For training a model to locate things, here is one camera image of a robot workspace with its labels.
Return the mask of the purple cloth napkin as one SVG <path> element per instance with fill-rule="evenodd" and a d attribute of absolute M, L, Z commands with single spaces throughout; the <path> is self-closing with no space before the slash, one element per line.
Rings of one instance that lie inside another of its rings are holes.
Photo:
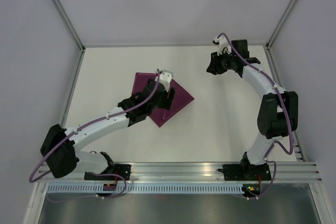
<path fill-rule="evenodd" d="M 132 95 L 143 90 L 149 79 L 155 78 L 154 73 L 136 72 L 132 88 Z M 190 104 L 194 98 L 175 80 L 171 82 L 171 88 L 175 88 L 175 95 L 170 110 L 155 109 L 149 116 L 151 120 L 161 127 L 169 119 L 178 114 L 183 108 Z"/>

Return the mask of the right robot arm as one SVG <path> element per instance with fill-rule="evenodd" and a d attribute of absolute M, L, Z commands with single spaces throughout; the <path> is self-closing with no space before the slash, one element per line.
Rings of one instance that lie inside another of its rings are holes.
<path fill-rule="evenodd" d="M 286 154 L 293 153 L 293 132 L 298 126 L 298 95 L 286 91 L 263 70 L 261 62 L 251 57 L 246 40 L 233 40 L 225 46 L 224 36 L 216 37 L 217 51 L 211 53 L 206 69 L 213 75 L 231 70 L 238 74 L 261 98 L 257 116 L 258 135 L 239 164 L 223 165 L 218 171 L 226 181 L 270 181 L 268 156 L 275 144 Z"/>

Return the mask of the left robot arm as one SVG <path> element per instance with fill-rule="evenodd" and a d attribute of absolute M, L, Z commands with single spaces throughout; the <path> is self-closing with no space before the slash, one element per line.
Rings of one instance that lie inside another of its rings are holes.
<path fill-rule="evenodd" d="M 114 163 L 105 152 L 87 153 L 83 148 L 118 130 L 144 121 L 157 109 L 171 108 L 175 88 L 173 77 L 160 72 L 149 79 L 141 92 L 126 98 L 104 116 L 83 125 L 62 128 L 52 126 L 41 146 L 43 162 L 55 179 L 66 177 L 74 171 L 96 173 L 104 180 L 114 176 Z"/>

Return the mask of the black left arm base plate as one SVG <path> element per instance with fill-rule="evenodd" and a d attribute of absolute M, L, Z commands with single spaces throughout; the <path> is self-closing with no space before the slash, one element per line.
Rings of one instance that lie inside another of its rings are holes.
<path fill-rule="evenodd" d="M 93 172 L 85 172 L 84 180 L 100 181 L 100 180 L 122 180 L 130 179 L 131 175 L 130 164 L 115 164 L 113 167 L 106 168 L 102 173 L 95 174 Z"/>

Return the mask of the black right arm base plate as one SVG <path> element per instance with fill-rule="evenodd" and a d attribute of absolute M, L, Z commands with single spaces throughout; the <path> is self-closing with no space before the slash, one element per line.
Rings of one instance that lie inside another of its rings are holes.
<path fill-rule="evenodd" d="M 272 175 L 267 164 L 250 165 L 242 168 L 240 164 L 226 164 L 217 169 L 222 173 L 225 181 L 271 181 Z"/>

